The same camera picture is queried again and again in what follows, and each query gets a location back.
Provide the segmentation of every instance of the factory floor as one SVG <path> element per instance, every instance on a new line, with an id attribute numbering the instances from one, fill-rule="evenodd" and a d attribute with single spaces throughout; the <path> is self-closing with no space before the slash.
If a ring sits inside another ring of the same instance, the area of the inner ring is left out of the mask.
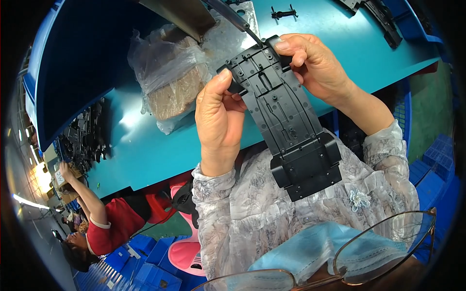
<path id="1" fill-rule="evenodd" d="M 412 124 L 408 160 L 422 160 L 422 154 L 442 133 L 452 136 L 453 110 L 450 65 L 439 61 L 437 72 L 410 77 Z M 191 235 L 191 228 L 176 213 L 166 223 L 155 225 L 142 234 L 158 240 L 161 237 Z"/>

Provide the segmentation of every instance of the ceiling light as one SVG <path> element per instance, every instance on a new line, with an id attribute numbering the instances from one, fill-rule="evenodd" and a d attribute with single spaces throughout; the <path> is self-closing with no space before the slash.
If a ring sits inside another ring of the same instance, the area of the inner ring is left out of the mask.
<path id="1" fill-rule="evenodd" d="M 40 205 L 40 204 L 31 202 L 31 201 L 28 201 L 28 200 L 26 200 L 26 199 L 24 199 L 24 198 L 19 197 L 19 196 L 16 195 L 16 194 L 13 194 L 13 198 L 16 199 L 16 200 L 18 200 L 19 203 L 24 203 L 24 204 L 27 204 L 27 205 L 30 205 L 30 206 L 34 206 L 34 207 L 37 207 L 37 208 L 42 208 L 42 209 L 50 209 L 50 207 L 48 207 L 48 206 Z"/>

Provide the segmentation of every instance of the metal plate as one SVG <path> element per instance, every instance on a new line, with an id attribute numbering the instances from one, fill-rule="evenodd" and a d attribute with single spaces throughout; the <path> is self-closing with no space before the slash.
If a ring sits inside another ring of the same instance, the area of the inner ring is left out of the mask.
<path id="1" fill-rule="evenodd" d="M 244 11 L 243 18 L 249 23 L 251 31 L 260 38 L 253 3 L 248 1 L 239 5 L 232 4 L 230 7 L 235 11 Z M 226 60 L 250 48 L 256 42 L 247 33 L 239 31 L 214 9 L 210 10 L 210 14 L 217 24 L 204 35 L 201 48 L 208 58 L 209 73 L 215 76 L 216 70 L 225 64 Z"/>

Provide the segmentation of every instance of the blue surgical mask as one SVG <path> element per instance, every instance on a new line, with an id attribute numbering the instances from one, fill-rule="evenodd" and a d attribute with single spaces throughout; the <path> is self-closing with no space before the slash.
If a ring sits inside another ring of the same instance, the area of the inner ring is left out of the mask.
<path id="1" fill-rule="evenodd" d="M 336 252 L 360 233 L 359 230 L 335 222 L 305 228 L 261 256 L 249 271 L 283 269 L 291 272 L 301 284 L 328 262 L 328 272 L 334 275 L 333 260 Z M 351 242 L 349 247 L 351 250 L 345 248 L 337 260 L 338 267 L 345 265 L 348 268 L 346 276 L 349 277 L 373 271 L 406 256 L 403 243 L 395 243 L 376 234 L 364 235 L 364 240 Z"/>

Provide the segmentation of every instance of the black hair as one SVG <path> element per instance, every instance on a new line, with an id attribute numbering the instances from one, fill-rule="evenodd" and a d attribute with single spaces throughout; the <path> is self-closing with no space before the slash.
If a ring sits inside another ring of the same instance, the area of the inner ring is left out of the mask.
<path id="1" fill-rule="evenodd" d="M 92 264 L 100 261 L 99 257 L 91 254 L 88 249 L 82 249 L 66 241 L 62 242 L 62 250 L 68 264 L 80 272 L 89 271 Z"/>

